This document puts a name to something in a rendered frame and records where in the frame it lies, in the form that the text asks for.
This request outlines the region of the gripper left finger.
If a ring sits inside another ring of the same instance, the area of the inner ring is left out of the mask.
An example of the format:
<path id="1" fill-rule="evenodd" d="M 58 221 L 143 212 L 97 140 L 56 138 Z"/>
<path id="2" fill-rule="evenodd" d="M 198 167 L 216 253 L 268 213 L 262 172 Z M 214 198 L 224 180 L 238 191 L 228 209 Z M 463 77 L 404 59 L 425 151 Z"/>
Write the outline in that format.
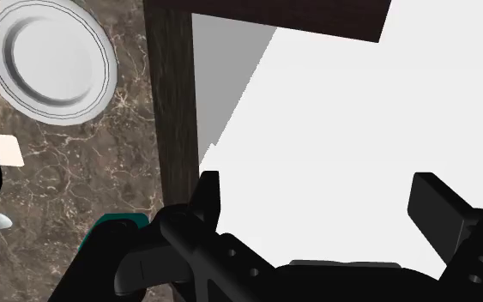
<path id="1" fill-rule="evenodd" d="M 231 234 L 216 232 L 220 178 L 203 172 L 189 203 L 164 207 L 139 229 L 99 224 L 48 302 L 142 302 L 171 284 L 185 302 L 272 302 L 275 269 Z"/>

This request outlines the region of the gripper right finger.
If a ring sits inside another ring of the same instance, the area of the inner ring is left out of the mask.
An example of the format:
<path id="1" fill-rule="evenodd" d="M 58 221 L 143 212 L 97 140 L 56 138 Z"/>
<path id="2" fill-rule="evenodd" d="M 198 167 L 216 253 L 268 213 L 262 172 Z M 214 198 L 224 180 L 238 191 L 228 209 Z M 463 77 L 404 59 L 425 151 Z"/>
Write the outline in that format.
<path id="1" fill-rule="evenodd" d="M 432 172 L 416 172 L 408 216 L 446 264 L 438 279 L 449 302 L 483 302 L 483 208 Z"/>

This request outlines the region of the cream rectangular card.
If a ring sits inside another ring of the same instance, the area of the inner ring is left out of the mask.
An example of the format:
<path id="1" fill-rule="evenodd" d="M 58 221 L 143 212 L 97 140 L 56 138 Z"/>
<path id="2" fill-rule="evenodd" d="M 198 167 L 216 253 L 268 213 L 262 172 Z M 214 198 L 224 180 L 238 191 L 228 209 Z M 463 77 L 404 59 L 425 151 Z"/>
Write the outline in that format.
<path id="1" fill-rule="evenodd" d="M 15 136 L 0 134 L 0 165 L 13 167 L 24 166 L 21 149 Z"/>

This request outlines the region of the white round plate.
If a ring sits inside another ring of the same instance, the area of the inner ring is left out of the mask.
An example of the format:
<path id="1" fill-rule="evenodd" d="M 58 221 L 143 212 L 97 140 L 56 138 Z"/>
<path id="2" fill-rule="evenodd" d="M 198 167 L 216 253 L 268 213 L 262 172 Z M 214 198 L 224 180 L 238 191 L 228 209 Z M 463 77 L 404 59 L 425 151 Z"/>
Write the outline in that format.
<path id="1" fill-rule="evenodd" d="M 0 0 L 0 95 L 44 124 L 96 118 L 118 84 L 118 60 L 95 18 L 72 0 Z"/>

